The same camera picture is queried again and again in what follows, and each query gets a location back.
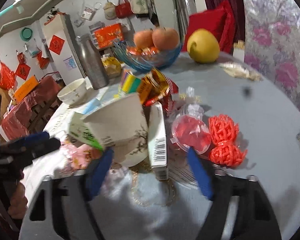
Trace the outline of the red foam fruit net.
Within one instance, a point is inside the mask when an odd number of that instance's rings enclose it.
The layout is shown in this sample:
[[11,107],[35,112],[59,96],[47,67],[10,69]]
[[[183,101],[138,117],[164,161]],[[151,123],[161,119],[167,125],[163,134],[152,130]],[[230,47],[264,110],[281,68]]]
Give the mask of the red foam fruit net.
[[228,115],[209,117],[209,131],[214,148],[210,160],[217,165],[237,167],[243,163],[247,150],[241,151],[236,144],[239,125]]

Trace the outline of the green tea carton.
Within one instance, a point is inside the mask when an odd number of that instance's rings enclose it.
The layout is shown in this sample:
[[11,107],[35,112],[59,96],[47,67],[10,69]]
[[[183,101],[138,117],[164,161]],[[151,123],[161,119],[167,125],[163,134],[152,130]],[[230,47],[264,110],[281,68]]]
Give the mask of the green tea carton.
[[103,150],[103,147],[94,137],[90,129],[82,121],[83,114],[74,112],[70,118],[67,134],[77,141],[87,144],[95,149]]

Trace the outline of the red plastic lid cup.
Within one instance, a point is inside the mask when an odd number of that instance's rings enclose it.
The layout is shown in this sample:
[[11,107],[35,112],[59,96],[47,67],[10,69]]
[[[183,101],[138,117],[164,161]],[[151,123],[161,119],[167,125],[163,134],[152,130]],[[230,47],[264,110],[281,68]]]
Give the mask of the red plastic lid cup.
[[209,149],[212,139],[203,120],[191,115],[181,115],[172,123],[170,142],[173,147],[184,152],[192,147],[201,155]]

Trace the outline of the white paper cup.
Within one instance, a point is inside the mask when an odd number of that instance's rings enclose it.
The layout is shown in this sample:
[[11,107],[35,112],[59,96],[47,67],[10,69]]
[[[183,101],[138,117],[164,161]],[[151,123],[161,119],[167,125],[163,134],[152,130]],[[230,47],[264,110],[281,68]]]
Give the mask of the white paper cup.
[[101,144],[114,151],[113,161],[132,167],[148,156],[148,125],[137,93],[111,101],[82,121]]

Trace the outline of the colourful striped snack pack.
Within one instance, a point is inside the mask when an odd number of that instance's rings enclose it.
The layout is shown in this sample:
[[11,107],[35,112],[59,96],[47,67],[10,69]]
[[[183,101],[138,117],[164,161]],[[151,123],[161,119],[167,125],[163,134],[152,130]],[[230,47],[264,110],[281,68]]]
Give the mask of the colourful striped snack pack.
[[136,93],[138,87],[141,84],[141,79],[133,75],[130,70],[124,70],[121,76],[121,82],[119,85],[119,97],[123,97],[126,94]]

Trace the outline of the red gold snack wrapper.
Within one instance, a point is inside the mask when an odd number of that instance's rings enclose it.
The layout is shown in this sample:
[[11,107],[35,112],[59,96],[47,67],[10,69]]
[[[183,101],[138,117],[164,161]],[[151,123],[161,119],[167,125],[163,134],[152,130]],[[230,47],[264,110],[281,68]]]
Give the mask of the red gold snack wrapper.
[[149,107],[160,102],[165,111],[170,111],[179,99],[179,87],[160,70],[153,68],[142,79],[137,90],[141,104]]

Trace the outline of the pink snack bag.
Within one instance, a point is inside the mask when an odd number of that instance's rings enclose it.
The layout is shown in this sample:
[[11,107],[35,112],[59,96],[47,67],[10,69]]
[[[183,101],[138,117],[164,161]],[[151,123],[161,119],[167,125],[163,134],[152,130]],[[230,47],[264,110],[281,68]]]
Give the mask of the pink snack bag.
[[76,147],[70,141],[61,143],[61,152],[67,159],[66,168],[70,171],[84,170],[92,160],[100,159],[103,150],[82,144]]

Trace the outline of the clear plastic wrap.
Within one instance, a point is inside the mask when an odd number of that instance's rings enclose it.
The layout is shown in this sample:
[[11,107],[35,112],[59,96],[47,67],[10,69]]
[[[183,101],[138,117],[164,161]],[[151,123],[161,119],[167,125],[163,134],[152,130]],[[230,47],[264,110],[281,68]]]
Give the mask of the clear plastic wrap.
[[200,96],[195,94],[193,87],[187,87],[186,92],[184,94],[180,94],[179,99],[175,103],[175,117],[178,118],[182,115],[189,115],[197,119],[202,119],[205,110],[199,103]]

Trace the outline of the white refrigerator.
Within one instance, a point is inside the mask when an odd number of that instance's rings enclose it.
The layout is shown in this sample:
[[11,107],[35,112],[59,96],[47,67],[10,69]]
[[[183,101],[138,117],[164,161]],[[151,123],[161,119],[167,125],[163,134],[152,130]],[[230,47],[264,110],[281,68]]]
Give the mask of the white refrigerator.
[[79,60],[76,35],[68,14],[57,14],[42,25],[47,47],[53,65],[66,85],[85,78],[86,74]]

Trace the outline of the steel water bottle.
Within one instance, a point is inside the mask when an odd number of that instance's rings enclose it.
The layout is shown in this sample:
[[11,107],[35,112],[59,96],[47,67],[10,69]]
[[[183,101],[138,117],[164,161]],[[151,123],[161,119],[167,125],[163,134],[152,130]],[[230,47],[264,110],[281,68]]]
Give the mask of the steel water bottle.
[[94,46],[90,35],[76,37],[79,49],[79,59],[94,90],[106,87],[109,78],[101,60],[101,55]]

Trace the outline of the white paper packets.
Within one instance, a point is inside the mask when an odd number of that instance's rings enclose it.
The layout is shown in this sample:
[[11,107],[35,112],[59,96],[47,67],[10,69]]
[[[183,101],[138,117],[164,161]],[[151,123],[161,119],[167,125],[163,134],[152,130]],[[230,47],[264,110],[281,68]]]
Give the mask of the white paper packets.
[[261,81],[262,77],[258,72],[245,68],[239,63],[225,62],[220,64],[221,68],[230,76],[251,81]]

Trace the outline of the red gift box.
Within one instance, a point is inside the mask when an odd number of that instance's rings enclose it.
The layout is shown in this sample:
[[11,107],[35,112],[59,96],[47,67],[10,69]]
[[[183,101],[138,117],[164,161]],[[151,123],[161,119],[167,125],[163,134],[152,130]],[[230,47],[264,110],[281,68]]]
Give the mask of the red gift box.
[[113,44],[113,42],[120,42],[124,40],[121,23],[105,26],[94,31],[97,39],[97,46],[105,48]]

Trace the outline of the apple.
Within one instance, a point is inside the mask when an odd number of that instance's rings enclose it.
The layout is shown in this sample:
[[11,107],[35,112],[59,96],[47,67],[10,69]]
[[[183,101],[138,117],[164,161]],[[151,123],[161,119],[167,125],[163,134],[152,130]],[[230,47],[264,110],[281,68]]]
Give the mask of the apple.
[[172,50],[180,42],[178,32],[173,28],[156,28],[152,33],[154,46],[160,51]]
[[139,49],[145,49],[148,47],[152,47],[153,44],[153,39],[152,39],[152,34],[153,30],[148,29],[148,30],[142,30],[138,31],[134,34],[133,41],[136,47]]

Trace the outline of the floral foil sheet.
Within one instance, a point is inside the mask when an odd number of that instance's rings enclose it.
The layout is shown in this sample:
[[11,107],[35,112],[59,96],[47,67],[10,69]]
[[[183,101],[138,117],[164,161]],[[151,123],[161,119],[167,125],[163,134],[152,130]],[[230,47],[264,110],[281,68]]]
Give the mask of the floral foil sheet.
[[294,0],[244,0],[244,61],[300,111],[300,8]]

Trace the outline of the white tote bag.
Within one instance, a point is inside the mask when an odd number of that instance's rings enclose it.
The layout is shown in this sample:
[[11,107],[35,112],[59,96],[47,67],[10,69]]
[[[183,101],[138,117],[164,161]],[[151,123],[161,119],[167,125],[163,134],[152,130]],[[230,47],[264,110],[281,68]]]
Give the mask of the white tote bag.
[[130,0],[131,10],[136,15],[148,14],[147,0]]

